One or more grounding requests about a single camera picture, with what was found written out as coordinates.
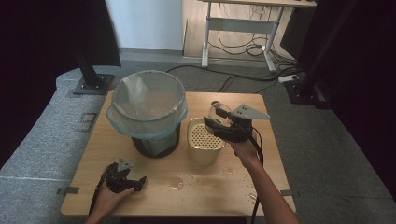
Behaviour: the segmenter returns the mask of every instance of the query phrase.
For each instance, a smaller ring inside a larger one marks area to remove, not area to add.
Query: desk leg
[[[270,49],[274,42],[276,30],[277,30],[277,27],[279,26],[279,22],[280,22],[280,18],[282,17],[282,14],[283,14],[283,7],[279,7],[279,11],[277,12],[276,20],[274,21],[273,30],[269,36],[270,38],[268,39],[265,47],[262,47],[262,51],[264,52],[265,61],[267,61],[268,68],[271,73],[276,72],[276,68],[275,68],[274,62],[272,60],[272,54],[270,52]]]
[[[208,67],[208,57],[209,57],[209,22],[210,22],[210,9],[212,4],[210,2],[207,3],[207,14],[206,14],[206,25],[205,25],[205,40],[204,40],[204,49],[202,50],[202,67]]]

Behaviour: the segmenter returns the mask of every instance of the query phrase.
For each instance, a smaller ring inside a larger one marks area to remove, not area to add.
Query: gray floor
[[[143,70],[166,71],[194,59],[122,55],[122,68],[99,66],[97,72],[116,79]],[[261,63],[210,62],[210,69],[246,76],[268,74]],[[197,68],[170,72],[187,91],[217,91],[228,76]],[[0,223],[83,223],[65,217],[60,208],[90,136],[89,113],[98,113],[105,96],[68,93],[81,74],[73,70],[57,79],[57,91],[35,127],[0,171]],[[236,80],[229,92],[255,92],[273,83]],[[282,84],[264,97],[279,151],[303,223],[394,223],[396,203],[365,159],[358,145],[331,110],[292,105]],[[109,217],[106,223],[115,223]]]

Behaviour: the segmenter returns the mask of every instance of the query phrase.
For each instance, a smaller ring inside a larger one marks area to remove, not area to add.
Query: wooden tabletop
[[[102,172],[119,158],[134,167],[128,179],[147,176],[142,191],[130,196],[115,209],[114,216],[250,216],[256,191],[247,170],[227,145],[218,160],[201,166],[188,154],[187,125],[191,119],[207,116],[210,103],[220,101],[232,110],[241,104],[263,113],[266,108],[258,94],[187,92],[189,113],[181,123],[177,149],[167,157],[150,159],[142,156],[130,137],[119,134],[109,123],[106,111],[111,91],[92,130],[92,135],[71,183],[78,194],[67,194],[62,213],[67,216],[88,215],[92,195]],[[264,168],[279,190],[289,189],[282,160],[270,120],[253,120],[263,138]],[[294,201],[285,197],[292,210]],[[258,215],[263,215],[259,208]]]
[[[242,4],[242,5],[259,5],[269,7],[316,7],[315,1],[308,2],[306,0],[200,0],[211,3],[225,4]]]

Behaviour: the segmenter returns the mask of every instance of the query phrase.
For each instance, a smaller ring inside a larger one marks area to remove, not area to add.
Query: black stand
[[[114,75],[96,74],[93,66],[85,60],[79,49],[74,50],[82,79],[73,90],[73,94],[106,95]]]
[[[314,105],[317,109],[330,109],[329,94],[325,83],[317,81],[310,92],[304,92],[303,83],[284,82],[290,102],[297,105]]]

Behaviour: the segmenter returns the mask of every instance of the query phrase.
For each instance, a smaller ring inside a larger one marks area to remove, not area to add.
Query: human hand
[[[88,217],[87,224],[99,223],[105,216],[116,208],[117,204],[128,195],[134,192],[134,188],[126,189],[120,193],[114,193],[103,183],[99,189],[95,206]]]
[[[254,140],[256,140],[257,134],[255,132],[253,132],[252,136]],[[235,150],[236,156],[239,157],[242,165],[244,165],[245,168],[248,168],[252,163],[260,162],[257,155],[257,149],[253,146],[249,139],[245,142],[240,143],[230,142],[226,140],[223,141],[231,145],[231,148]]]

